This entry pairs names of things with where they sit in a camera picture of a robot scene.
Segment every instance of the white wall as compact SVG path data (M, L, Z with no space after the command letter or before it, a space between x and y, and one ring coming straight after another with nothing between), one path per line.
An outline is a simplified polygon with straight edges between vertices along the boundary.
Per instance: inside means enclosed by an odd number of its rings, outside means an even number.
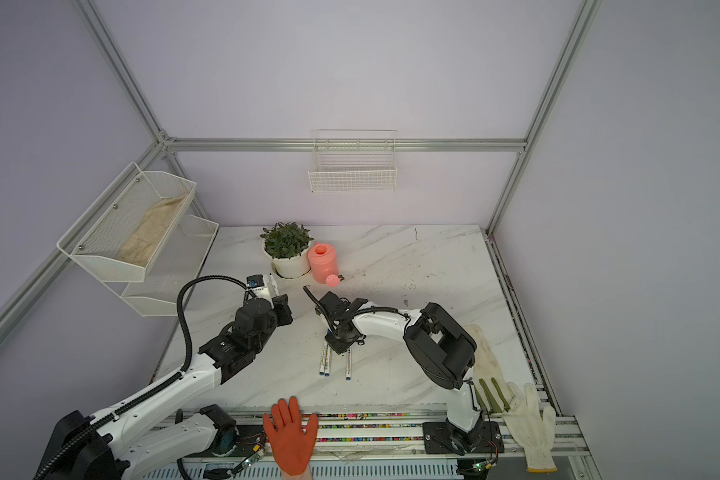
M720 2L604 2L497 239L604 478L720 478Z
M99 0L176 137L524 138L580 0Z
M150 138L67 0L0 0L0 307ZM0 478L30 478L56 421L143 387L170 319L77 266L0 350Z
M403 152L396 191L313 194L310 153L182 152L211 218L221 225L488 225L514 163L509 152Z

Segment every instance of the potted plant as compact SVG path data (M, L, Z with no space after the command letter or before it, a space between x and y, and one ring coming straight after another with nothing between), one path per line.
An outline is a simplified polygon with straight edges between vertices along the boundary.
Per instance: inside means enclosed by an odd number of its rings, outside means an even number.
M262 250L272 259L272 267L283 278L298 278L309 272L309 230L296 222L278 222L273 228L264 229Z

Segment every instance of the marble tabletop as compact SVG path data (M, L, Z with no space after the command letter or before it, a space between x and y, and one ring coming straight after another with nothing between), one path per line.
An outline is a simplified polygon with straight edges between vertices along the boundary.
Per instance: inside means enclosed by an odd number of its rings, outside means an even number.
M310 226L317 241L336 248L340 274L333 291L397 308L439 303L462 325L477 324L500 363L504 378L519 385L533 382L518 333L477 225ZM268 274L272 267L261 250L260 226L219 229L202 275L222 274L245 280ZM278 400L297 396L306 411L416 412L442 411L445 390L432 383L402 342L369 337L352 348L352 379L346 360L333 354L330 377L318 368L325 324L302 291L317 298L329 288L311 274L295 280L278 278L288 294L293 324L279 327L251 365L224 385L185 408L217 403L231 411L264 411ZM197 285L186 308L193 349L218 335L242 304L242 289L211 280ZM184 343L177 330L159 375L181 365Z

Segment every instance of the white plant pot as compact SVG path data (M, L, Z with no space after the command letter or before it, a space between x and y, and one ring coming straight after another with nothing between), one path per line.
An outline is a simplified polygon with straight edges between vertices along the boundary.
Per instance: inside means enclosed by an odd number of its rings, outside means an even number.
M266 252L264 248L265 242L262 242L262 252L272 261L272 269L283 278L299 278L301 275L307 274L310 270L309 258L307 253L312 248L312 242L309 242L307 248L299 255L291 258L274 258Z

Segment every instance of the beige glove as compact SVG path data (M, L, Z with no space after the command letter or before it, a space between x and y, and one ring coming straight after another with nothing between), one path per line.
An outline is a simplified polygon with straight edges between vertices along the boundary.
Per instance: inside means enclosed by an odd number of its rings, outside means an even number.
M508 386L514 398L510 402L510 410L504 414L504 422L512 438L525 450L526 469L531 473L556 472L551 453L554 445L554 408L547 405L542 418L536 386L526 383L525 394L512 382Z
M472 378L480 408L491 415L500 415L509 410L509 389L501 374L501 367L488 346L482 330L477 325L467 325L464 330L474 339L477 349L474 351Z

